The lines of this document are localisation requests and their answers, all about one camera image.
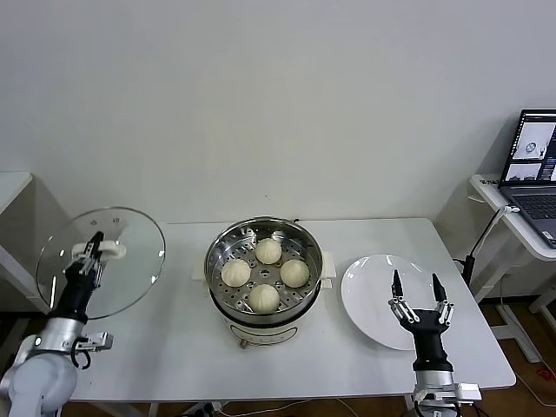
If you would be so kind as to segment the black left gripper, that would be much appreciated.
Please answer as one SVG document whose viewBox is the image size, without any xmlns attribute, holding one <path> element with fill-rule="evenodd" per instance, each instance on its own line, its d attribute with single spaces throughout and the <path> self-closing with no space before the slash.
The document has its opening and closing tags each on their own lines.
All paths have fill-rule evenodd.
<svg viewBox="0 0 556 417">
<path fill-rule="evenodd" d="M 77 259 L 80 265 L 70 265 L 65 269 L 66 286 L 56 307 L 50 312 L 52 318 L 69 318 L 87 321 L 86 314 L 89 300 L 96 289 L 96 278 L 101 266 L 104 233 L 96 232 L 83 246 Z"/>
</svg>

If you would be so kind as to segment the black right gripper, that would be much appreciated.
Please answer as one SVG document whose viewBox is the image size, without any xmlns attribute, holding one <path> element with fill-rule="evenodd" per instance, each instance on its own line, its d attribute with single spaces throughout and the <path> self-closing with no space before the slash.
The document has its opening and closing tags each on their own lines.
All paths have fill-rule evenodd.
<svg viewBox="0 0 556 417">
<path fill-rule="evenodd" d="M 413 370 L 452 372 L 453 365 L 447 359 L 441 335 L 451 324 L 454 304 L 447 298 L 444 286 L 437 274 L 432 274 L 435 310 L 416 309 L 419 320 L 415 321 L 415 313 L 403 297 L 403 288 L 399 272 L 394 270 L 392 283 L 392 298 L 388 301 L 392 312 L 400 321 L 400 325 L 414 338 L 416 360 Z"/>
</svg>

